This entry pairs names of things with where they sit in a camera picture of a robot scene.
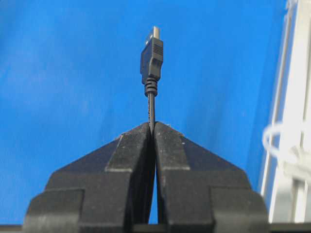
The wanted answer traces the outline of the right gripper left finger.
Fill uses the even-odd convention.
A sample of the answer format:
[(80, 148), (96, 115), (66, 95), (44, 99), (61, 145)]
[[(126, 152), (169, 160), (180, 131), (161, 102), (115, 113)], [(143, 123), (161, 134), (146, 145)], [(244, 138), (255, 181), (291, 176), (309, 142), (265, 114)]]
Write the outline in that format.
[(25, 233), (126, 233), (148, 223), (155, 159), (144, 123), (55, 171), (32, 199)]

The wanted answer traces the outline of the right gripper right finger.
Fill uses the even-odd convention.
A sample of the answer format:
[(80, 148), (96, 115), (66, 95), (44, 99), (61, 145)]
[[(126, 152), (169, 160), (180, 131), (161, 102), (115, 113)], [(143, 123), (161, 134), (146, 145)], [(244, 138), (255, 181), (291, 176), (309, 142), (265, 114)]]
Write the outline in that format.
[(158, 220), (169, 233), (266, 233), (264, 201), (246, 173), (158, 122)]

